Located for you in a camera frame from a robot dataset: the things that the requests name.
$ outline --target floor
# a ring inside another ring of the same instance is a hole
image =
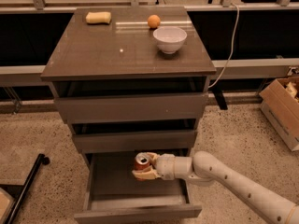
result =
[[[226,111],[209,98],[193,151],[210,152],[239,173],[299,203],[299,152],[290,152],[271,127],[260,110],[260,99],[225,96]],[[89,170],[72,144],[68,128],[52,101],[24,103],[16,115],[11,110],[11,104],[0,103],[0,183],[22,184],[38,153],[50,157],[50,164],[39,170],[15,223],[77,223],[73,215],[82,210]],[[264,223],[221,184],[189,188],[194,203],[203,206],[200,216],[159,224]]]

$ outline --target brown cabinet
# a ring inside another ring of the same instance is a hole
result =
[[[87,25],[88,11],[110,11],[110,25]],[[186,30],[186,44],[165,55],[147,17]],[[187,155],[216,72],[183,7],[78,9],[42,79],[90,168],[78,223],[127,223],[197,217],[182,180],[133,178],[139,151]]]

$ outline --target yellow sponge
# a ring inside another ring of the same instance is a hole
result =
[[[106,23],[110,24],[111,12],[89,12],[86,16],[86,22],[89,24]]]

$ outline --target bowl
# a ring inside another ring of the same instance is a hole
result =
[[[163,53],[173,54],[183,46],[187,33],[177,26],[162,26],[153,32],[153,37]]]

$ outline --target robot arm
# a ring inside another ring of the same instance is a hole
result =
[[[267,223],[299,223],[298,205],[232,170],[207,152],[197,152],[193,158],[139,153],[135,161],[142,161],[139,163],[142,165],[133,170],[133,175],[139,180],[180,178],[198,186],[216,180]]]

